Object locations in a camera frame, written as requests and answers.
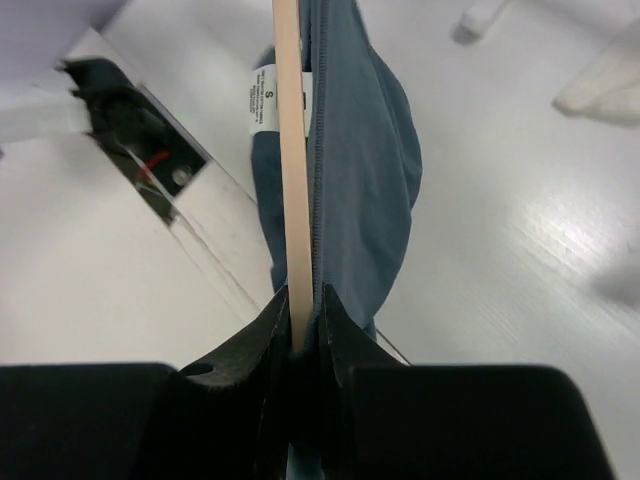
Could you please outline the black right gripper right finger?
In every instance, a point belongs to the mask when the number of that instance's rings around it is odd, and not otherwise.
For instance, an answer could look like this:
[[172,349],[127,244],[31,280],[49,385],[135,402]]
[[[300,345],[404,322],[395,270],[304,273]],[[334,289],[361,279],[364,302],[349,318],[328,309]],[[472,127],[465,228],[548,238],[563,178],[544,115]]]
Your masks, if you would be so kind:
[[323,289],[320,451],[332,479],[609,479],[583,396],[543,365],[414,365]]

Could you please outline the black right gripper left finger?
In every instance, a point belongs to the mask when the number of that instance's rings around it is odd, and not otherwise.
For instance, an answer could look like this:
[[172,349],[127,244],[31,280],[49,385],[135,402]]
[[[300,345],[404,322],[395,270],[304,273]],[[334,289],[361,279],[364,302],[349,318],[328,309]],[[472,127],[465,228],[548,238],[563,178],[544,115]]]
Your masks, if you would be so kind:
[[289,302],[182,369],[163,363],[1,371],[5,479],[281,479]]

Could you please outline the blue t shirt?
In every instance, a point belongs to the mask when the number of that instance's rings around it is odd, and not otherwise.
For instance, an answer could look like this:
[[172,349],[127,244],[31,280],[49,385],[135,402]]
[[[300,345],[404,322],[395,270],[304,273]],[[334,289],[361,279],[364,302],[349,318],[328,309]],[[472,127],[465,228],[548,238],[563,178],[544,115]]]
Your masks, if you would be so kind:
[[397,278],[422,158],[405,91],[373,48],[354,1],[300,5],[302,69],[312,77],[307,142],[316,288],[332,286],[374,336]]

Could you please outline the wooden hanger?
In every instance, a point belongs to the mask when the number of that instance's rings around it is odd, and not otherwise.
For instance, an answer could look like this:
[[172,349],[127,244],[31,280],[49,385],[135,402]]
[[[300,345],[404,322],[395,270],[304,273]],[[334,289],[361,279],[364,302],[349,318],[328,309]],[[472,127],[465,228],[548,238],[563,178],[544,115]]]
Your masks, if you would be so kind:
[[299,3],[272,3],[291,345],[304,349],[313,310]]

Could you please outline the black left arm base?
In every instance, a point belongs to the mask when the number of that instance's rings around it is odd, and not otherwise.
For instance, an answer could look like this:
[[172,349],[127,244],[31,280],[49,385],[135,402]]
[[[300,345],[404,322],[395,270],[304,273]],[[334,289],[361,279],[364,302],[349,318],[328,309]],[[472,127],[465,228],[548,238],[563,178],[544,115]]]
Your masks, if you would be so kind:
[[64,60],[60,70],[75,83],[71,93],[85,102],[90,136],[167,225],[175,200],[210,160],[171,114],[134,85],[111,60]]

